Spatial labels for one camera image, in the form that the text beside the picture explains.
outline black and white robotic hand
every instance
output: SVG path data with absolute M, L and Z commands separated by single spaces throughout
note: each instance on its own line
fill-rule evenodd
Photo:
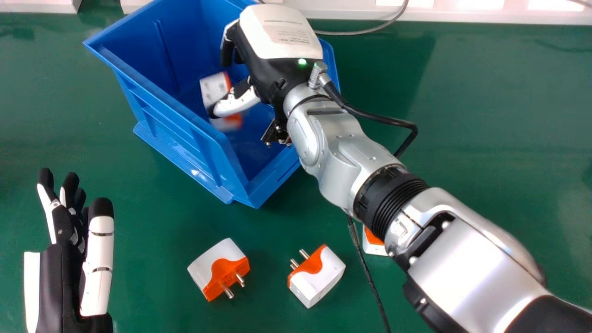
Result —
M 301 13 L 279 5 L 247 7 L 225 29 L 223 66 L 231 65 L 233 53 L 247 66 L 247 83 L 260 101 L 274 106 L 276 119 L 262 140 L 291 143 L 323 197 L 385 242 L 407 275 L 404 296 L 434 331 L 592 332 L 590 311 L 549 292 L 518 240 L 428 186 L 399 154 L 366 136 L 355 118 L 363 112 L 327 75 L 319 40 Z M 214 110 L 224 116 L 232 106 L 244 110 L 230 97 Z
M 113 332 L 107 305 L 113 269 L 113 205 L 107 198 L 84 207 L 86 193 L 71 172 L 54 192 L 53 174 L 39 172 L 37 192 L 51 245 L 24 254 L 27 331 Z

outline blue plastic bin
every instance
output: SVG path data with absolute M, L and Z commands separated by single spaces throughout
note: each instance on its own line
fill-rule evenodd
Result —
M 220 67 L 224 26 L 250 0 L 154 0 L 84 45 L 115 72 L 138 124 L 134 133 L 225 203 L 259 208 L 300 166 L 295 149 L 260 138 L 274 117 L 259 104 L 243 127 L 224 134 L 210 125 L 199 79 Z M 329 75 L 337 83 L 331 45 L 321 41 Z M 247 76 L 244 65 L 231 80 Z

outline green table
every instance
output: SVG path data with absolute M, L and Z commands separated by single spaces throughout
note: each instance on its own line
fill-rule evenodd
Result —
M 227 206 L 133 135 L 114 76 L 82 45 L 122 16 L 88 2 L 79 15 L 0 15 L 0 331 L 24 329 L 22 253 L 49 244 L 35 183 L 50 167 L 114 202 L 117 332 L 381 332 L 346 219 L 312 177 L 297 171 L 259 210 Z M 588 307 L 591 37 L 590 27 L 397 23 L 327 38 L 352 104 L 419 125 L 408 168 L 514 234 L 553 292 Z M 391 149 L 406 135 L 362 125 Z M 233 300 L 208 303 L 186 267 L 226 237 L 252 269 Z M 348 267 L 306 310 L 286 288 L 289 259 L 321 244 Z M 383 257 L 368 264 L 393 331 L 429 331 L 403 298 L 403 272 Z

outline white and orange plug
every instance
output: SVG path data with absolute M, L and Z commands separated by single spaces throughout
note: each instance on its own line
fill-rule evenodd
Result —
M 234 298 L 230 286 L 238 283 L 244 287 L 243 277 L 249 270 L 249 260 L 230 238 L 212 246 L 187 267 L 209 302 L 222 293 Z
M 388 256 L 387 250 L 384 248 L 384 242 L 364 226 L 362 230 L 362 249 L 366 254 Z
M 306 306 L 315 305 L 341 279 L 345 264 L 327 246 L 322 245 L 310 256 L 301 249 L 304 262 L 290 259 L 292 272 L 288 275 L 288 288 Z

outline wire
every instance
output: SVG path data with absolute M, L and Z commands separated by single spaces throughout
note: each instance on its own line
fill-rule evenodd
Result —
M 350 105 L 341 96 L 341 94 L 337 90 L 337 87 L 335 87 L 335 84 L 332 81 L 327 82 L 323 86 L 323 89 L 327 92 L 329 97 L 335 103 L 337 103 L 340 107 L 344 108 L 351 115 L 363 117 L 363 118 L 370 119 L 373 121 L 377 121 L 382 124 L 387 124 L 387 125 L 392 125 L 392 126 L 397 126 L 397 127 L 404 127 L 406 129 L 410 129 L 411 133 L 409 133 L 409 135 L 407 136 L 407 138 L 405 139 L 403 144 L 401 144 L 401 146 L 397 149 L 395 154 L 393 154 L 396 158 L 399 158 L 403 154 L 403 152 L 407 149 L 407 147 L 409 147 L 411 142 L 413 142 L 413 140 L 417 137 L 417 134 L 419 133 L 417 125 L 415 125 L 414 123 L 412 123 L 410 121 L 392 118 L 392 117 L 380 116 L 378 114 L 368 113 L 368 112 L 364 112 L 362 110 L 358 110 L 357 108 Z
M 264 0 L 259 0 L 259 2 L 261 4 L 265 4 Z M 394 21 L 397 21 L 401 15 L 403 15 L 403 13 L 405 13 L 405 10 L 407 9 L 407 5 L 409 4 L 409 0 L 403 0 L 403 3 L 401 4 L 401 6 L 399 7 L 399 10 L 397 11 L 397 13 L 395 14 L 395 16 L 386 21 L 385 23 L 382 23 L 380 25 L 377 25 L 374 28 L 370 28 L 370 29 L 364 29 L 364 30 L 358 30 L 358 31 L 324 31 L 324 30 L 314 30 L 314 32 L 316 34 L 319 35 L 327 35 L 327 36 L 357 36 L 357 35 L 363 35 L 363 34 L 369 34 L 369 33 L 373 33 L 375 31 L 384 29 L 386 27 L 388 27 L 389 25 L 391 25 Z
M 370 284 L 370 288 L 372 289 L 372 294 L 374 294 L 374 299 L 376 300 L 376 304 L 378 305 L 378 310 L 380 311 L 380 316 L 382 317 L 382 323 L 384 324 L 384 331 L 386 333 L 391 333 L 391 326 L 388 324 L 387 314 L 384 312 L 384 306 L 382 305 L 382 301 L 380 300 L 380 296 L 378 295 L 378 291 L 376 290 L 376 286 L 374 285 L 374 281 L 372 280 L 372 276 L 370 275 L 370 270 L 368 269 L 368 265 L 366 264 L 366 260 L 364 259 L 364 254 L 362 253 L 362 249 L 360 248 L 358 230 L 356 229 L 356 225 L 353 224 L 352 217 L 349 215 L 348 229 L 349 235 L 352 237 L 353 245 L 356 247 L 356 251 L 358 252 L 358 258 L 360 259 L 360 263 L 362 264 L 362 268 L 364 269 L 364 274 L 366 274 L 366 279 L 368 279 L 368 283 Z
M 584 0 L 569 0 L 569 1 L 575 2 L 576 4 L 580 4 L 584 7 L 592 8 L 592 4 L 587 1 L 584 1 Z

